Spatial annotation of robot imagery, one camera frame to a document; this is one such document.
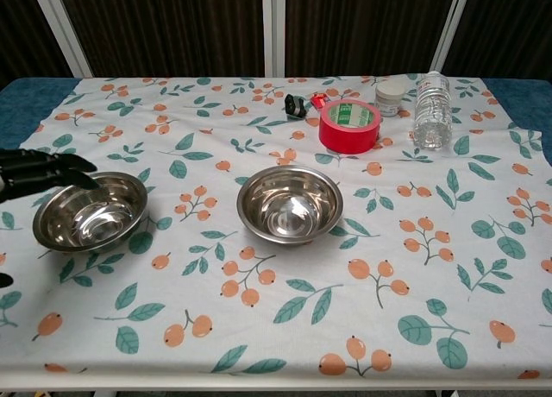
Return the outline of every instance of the metal bowl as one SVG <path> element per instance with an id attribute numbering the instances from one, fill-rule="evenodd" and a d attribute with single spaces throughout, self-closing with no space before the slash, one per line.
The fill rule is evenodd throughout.
<path id="1" fill-rule="evenodd" d="M 302 244 L 336 225 L 343 197 L 336 183 L 312 168 L 271 167 L 245 182 L 237 209 L 257 236 L 280 244 Z"/>
<path id="2" fill-rule="evenodd" d="M 34 215 L 36 240 L 60 252 L 102 253 L 126 240 L 146 210 L 146 187 L 125 173 L 94 173 L 101 186 L 58 190 Z"/>

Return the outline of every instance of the plastic water bottle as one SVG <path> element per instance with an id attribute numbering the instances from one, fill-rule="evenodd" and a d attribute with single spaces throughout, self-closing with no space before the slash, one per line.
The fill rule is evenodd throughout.
<path id="1" fill-rule="evenodd" d="M 417 85 L 414 144 L 424 149 L 439 149 L 449 144 L 451 135 L 449 80 L 432 71 Z"/>

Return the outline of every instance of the red tape roll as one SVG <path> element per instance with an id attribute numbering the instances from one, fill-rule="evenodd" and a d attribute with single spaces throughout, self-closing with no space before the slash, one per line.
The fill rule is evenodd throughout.
<path id="1" fill-rule="evenodd" d="M 372 105 L 354 99 L 332 101 L 320 113 L 318 137 L 337 153 L 364 153 L 376 143 L 380 123 L 380 112 Z"/>

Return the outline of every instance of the table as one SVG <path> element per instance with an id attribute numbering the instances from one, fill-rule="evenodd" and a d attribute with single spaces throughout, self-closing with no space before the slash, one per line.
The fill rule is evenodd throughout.
<path id="1" fill-rule="evenodd" d="M 80 81 L 22 148 L 138 176 L 149 213 L 119 249 L 61 255 L 32 242 L 51 192 L 0 206 L 15 279 L 0 385 L 550 388 L 549 135 L 520 129 L 481 79 L 451 79 L 451 149 L 425 153 L 409 137 L 419 75 L 394 78 L 403 109 L 356 157 L 320 144 L 314 109 L 288 119 L 283 97 L 373 102 L 385 77 Z M 331 234 L 293 249 L 235 211 L 248 176 L 287 163 L 345 199 Z"/>

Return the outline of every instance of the bowl rim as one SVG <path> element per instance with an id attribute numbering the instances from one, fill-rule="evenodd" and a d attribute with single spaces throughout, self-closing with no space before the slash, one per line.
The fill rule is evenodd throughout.
<path id="1" fill-rule="evenodd" d="M 121 173 L 116 171 L 92 173 L 92 174 L 89 174 L 89 176 L 93 179 L 99 179 L 103 177 L 115 177 L 115 178 L 125 179 L 127 181 L 130 181 L 138 188 L 138 192 L 140 196 L 139 200 L 143 200 L 142 204 L 140 205 L 139 213 L 136 215 L 136 217 L 132 219 L 130 224 L 122 232 L 117 233 L 111 237 L 108 237 L 107 239 L 102 240 L 101 242 L 87 244 L 85 246 L 60 246 L 57 243 L 52 243 L 50 242 L 49 239 L 46 239 L 42 235 L 42 232 L 39 232 L 39 229 L 41 228 L 41 220 L 42 220 L 42 217 L 44 216 L 44 212 L 50 207 L 52 202 L 55 201 L 55 199 L 57 199 L 64 192 L 67 192 L 77 187 L 77 186 L 64 186 L 59 190 L 57 190 L 56 192 L 54 192 L 52 194 L 52 197 L 47 202 L 42 203 L 42 205 L 38 208 L 38 210 L 34 214 L 33 235 L 36 241 L 40 243 L 42 246 L 44 246 L 45 248 L 48 248 L 57 252 L 63 252 L 63 253 L 82 253 L 82 252 L 87 252 L 91 250 L 95 251 L 97 249 L 102 249 L 107 245 L 113 243 L 116 239 L 119 239 L 127 235 L 130 231 L 134 229 L 134 227 L 143 217 L 147 207 L 147 190 L 146 190 L 146 187 L 144 186 L 144 183 L 142 183 L 138 178 L 136 178 L 134 175 L 131 175 L 131 174 Z"/>
<path id="2" fill-rule="evenodd" d="M 247 218 L 245 211 L 243 210 L 243 202 L 248 188 L 255 181 L 258 181 L 260 178 L 267 177 L 268 175 L 271 175 L 273 173 L 278 173 L 281 171 L 300 172 L 300 173 L 308 173 L 308 174 L 314 175 L 319 180 L 323 181 L 330 188 L 330 190 L 335 194 L 336 213 L 321 229 L 318 229 L 310 233 L 308 236 L 301 236 L 301 237 L 275 236 L 257 229 L 253 225 L 253 223 L 251 223 L 251 221 Z M 343 196 L 337 184 L 329 176 L 327 176 L 324 173 L 321 173 L 320 171 L 314 168 L 306 167 L 306 166 L 276 166 L 276 167 L 269 167 L 269 168 L 260 170 L 259 172 L 249 177 L 245 183 L 243 183 L 240 191 L 238 192 L 238 197 L 236 199 L 236 207 L 238 210 L 238 216 L 240 217 L 243 224 L 245 224 L 245 226 L 250 231 L 252 231 L 255 235 L 265 240 L 268 240 L 269 242 L 274 242 L 278 244 L 287 244 L 287 245 L 303 244 L 303 243 L 310 242 L 311 240 L 314 240 L 315 238 L 321 236 L 324 233 L 329 232 L 334 228 L 334 226 L 336 226 L 337 222 L 341 219 L 343 214 Z"/>

